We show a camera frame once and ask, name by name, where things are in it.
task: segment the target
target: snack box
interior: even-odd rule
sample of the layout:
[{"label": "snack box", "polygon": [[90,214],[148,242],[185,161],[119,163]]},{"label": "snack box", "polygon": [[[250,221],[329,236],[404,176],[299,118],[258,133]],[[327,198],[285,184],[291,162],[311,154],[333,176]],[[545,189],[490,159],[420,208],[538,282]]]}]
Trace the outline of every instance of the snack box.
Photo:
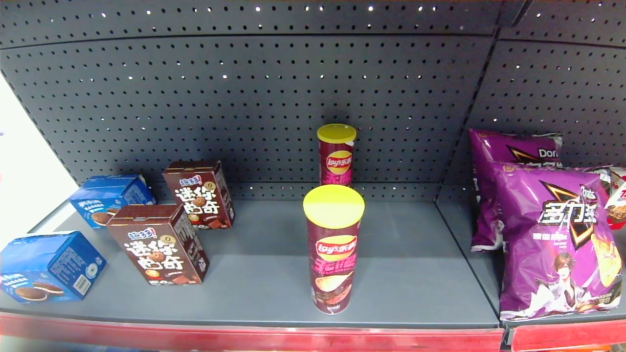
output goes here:
[{"label": "snack box", "polygon": [[0,257],[2,290],[20,303],[80,301],[106,266],[80,231],[18,238]]},{"label": "snack box", "polygon": [[235,209],[219,160],[173,162],[163,178],[195,229],[229,229]]},{"label": "snack box", "polygon": [[69,197],[92,229],[100,229],[124,205],[156,204],[141,175],[93,176]]},{"label": "snack box", "polygon": [[207,254],[180,205],[128,205],[106,229],[148,284],[201,284],[207,273]]}]

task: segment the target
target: lay's logo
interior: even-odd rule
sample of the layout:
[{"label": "lay's logo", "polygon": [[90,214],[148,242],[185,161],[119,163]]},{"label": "lay's logo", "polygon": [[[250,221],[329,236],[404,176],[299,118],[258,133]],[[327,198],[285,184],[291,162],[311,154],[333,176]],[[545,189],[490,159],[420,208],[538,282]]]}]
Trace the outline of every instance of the lay's logo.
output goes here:
[{"label": "lay's logo", "polygon": [[316,242],[317,255],[328,262],[340,261],[354,253],[356,240],[350,235],[325,237]]},{"label": "lay's logo", "polygon": [[341,175],[350,169],[352,165],[352,153],[347,150],[332,152],[326,158],[326,167],[336,175]]}]

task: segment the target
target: perforated metal panel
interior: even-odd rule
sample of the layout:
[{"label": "perforated metal panel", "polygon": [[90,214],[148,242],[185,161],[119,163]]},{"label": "perforated metal panel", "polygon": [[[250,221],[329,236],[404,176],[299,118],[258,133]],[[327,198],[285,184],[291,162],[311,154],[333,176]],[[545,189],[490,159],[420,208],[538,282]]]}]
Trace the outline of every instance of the perforated metal panel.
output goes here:
[{"label": "perforated metal panel", "polygon": [[491,34],[496,1],[3,1],[0,48],[147,36]]},{"label": "perforated metal panel", "polygon": [[3,75],[82,182],[179,158],[231,182],[315,182],[316,128],[358,129],[358,182],[437,182],[490,38],[145,38],[1,51]]},{"label": "perforated metal panel", "polygon": [[[626,157],[626,50],[499,41],[468,127],[565,134],[566,166],[621,164]],[[470,183],[463,136],[446,182]]]},{"label": "perforated metal panel", "polygon": [[502,29],[501,38],[626,46],[626,3],[533,1],[517,26]]},{"label": "perforated metal panel", "polygon": [[[229,182],[228,190],[234,199],[248,200],[300,200],[308,191],[317,187],[314,182]],[[422,183],[356,183],[352,185],[366,201],[385,202],[432,202],[437,184]],[[160,200],[172,200],[167,184],[153,182],[152,192]]]}]

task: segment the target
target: lay's chip can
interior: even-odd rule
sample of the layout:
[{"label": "lay's chip can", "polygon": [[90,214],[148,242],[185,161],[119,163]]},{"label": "lay's chip can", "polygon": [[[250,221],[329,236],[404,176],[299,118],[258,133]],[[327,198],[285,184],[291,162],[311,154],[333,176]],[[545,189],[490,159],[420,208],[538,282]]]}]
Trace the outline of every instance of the lay's chip can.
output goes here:
[{"label": "lay's chip can", "polygon": [[302,205],[309,231],[311,298],[321,312],[337,314],[350,303],[365,201],[349,187],[322,185]]},{"label": "lay's chip can", "polygon": [[343,123],[324,125],[317,130],[319,139],[319,179],[321,185],[352,183],[352,149],[356,139],[354,127]]}]

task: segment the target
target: snack bag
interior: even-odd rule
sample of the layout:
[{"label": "snack bag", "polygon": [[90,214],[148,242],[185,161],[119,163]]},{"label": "snack bag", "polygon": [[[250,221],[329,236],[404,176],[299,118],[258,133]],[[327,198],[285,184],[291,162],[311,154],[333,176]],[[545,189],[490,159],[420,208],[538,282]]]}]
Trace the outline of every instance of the snack bag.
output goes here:
[{"label": "snack bag", "polygon": [[626,224],[626,168],[606,167],[594,172],[600,175],[608,193],[608,225],[613,230],[619,230]]},{"label": "snack bag", "polygon": [[500,319],[616,308],[622,260],[599,175],[494,163],[506,223]]},{"label": "snack bag", "polygon": [[471,250],[492,251],[502,246],[500,210],[496,200],[492,162],[514,162],[535,167],[562,166],[562,135],[505,135],[498,132],[469,130],[472,159],[474,161],[474,185],[478,191],[480,211],[476,232],[472,237]]}]

